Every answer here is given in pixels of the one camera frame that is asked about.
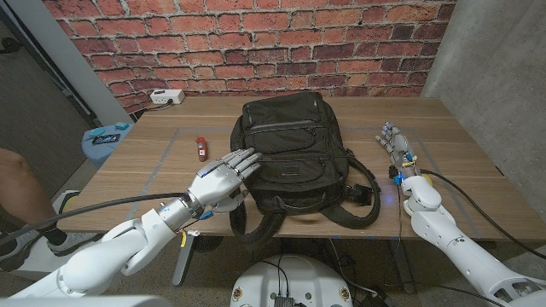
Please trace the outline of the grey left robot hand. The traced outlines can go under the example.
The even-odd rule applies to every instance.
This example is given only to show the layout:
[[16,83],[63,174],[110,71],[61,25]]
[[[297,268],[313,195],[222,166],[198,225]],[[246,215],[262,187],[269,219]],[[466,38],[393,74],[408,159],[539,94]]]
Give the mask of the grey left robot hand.
[[235,210],[248,192],[238,192],[236,196],[231,194],[260,167],[258,160],[261,156],[261,153],[254,152],[254,148],[237,149],[205,165],[196,172],[188,187],[190,199],[201,207],[210,206],[216,213]]

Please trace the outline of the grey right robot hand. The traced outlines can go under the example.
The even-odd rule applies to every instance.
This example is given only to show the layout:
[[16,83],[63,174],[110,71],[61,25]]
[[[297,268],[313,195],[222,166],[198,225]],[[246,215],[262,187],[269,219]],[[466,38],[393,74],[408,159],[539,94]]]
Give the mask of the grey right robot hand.
[[413,176],[420,176],[417,157],[407,136],[391,122],[386,122],[381,135],[375,139],[389,153],[392,165],[398,171],[401,181]]

